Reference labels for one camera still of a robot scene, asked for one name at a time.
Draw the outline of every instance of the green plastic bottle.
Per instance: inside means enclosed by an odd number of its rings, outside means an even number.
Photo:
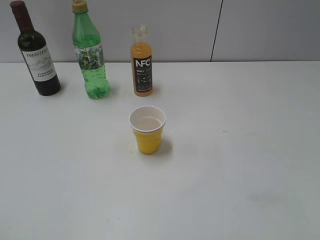
[[[103,99],[110,87],[106,79],[104,54],[98,30],[89,18],[87,2],[72,3],[74,12],[73,45],[84,78],[86,93],[91,99]]]

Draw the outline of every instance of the white cup rim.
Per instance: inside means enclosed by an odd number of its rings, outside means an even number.
[[[138,128],[136,128],[135,126],[133,126],[133,124],[131,123],[131,115],[132,115],[136,110],[142,109],[142,108],[145,108],[145,107],[155,108],[155,109],[159,110],[161,113],[163,113],[164,121],[163,121],[163,123],[162,123],[159,127],[155,128],[155,129],[152,129],[152,130],[141,130],[141,129],[138,129]],[[133,111],[130,113],[130,115],[129,115],[129,123],[130,123],[131,128],[132,128],[133,130],[139,132],[139,133],[144,133],[144,134],[151,134],[151,133],[154,133],[154,132],[159,131],[159,130],[162,129],[162,128],[164,127],[164,125],[166,124],[166,120],[167,120],[167,119],[166,119],[166,114],[165,114],[165,112],[162,111],[159,107],[152,106],[152,105],[144,105],[144,106],[137,107],[137,108],[136,108],[135,110],[133,110]]]

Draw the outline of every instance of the white label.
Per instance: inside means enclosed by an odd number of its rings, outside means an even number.
[[[105,65],[101,43],[91,47],[74,46],[74,50],[81,69],[96,70]]]
[[[36,51],[21,51],[26,64],[32,74],[33,80],[43,82],[52,79],[56,75],[47,45]]]

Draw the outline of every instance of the yellow bottle cap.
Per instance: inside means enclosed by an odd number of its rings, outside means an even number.
[[[72,12],[82,14],[88,12],[87,2],[84,0],[75,0],[72,2]]]

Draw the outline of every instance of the black label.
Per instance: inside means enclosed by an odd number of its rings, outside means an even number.
[[[152,89],[152,61],[151,56],[146,58],[133,58],[135,89],[145,93]]]

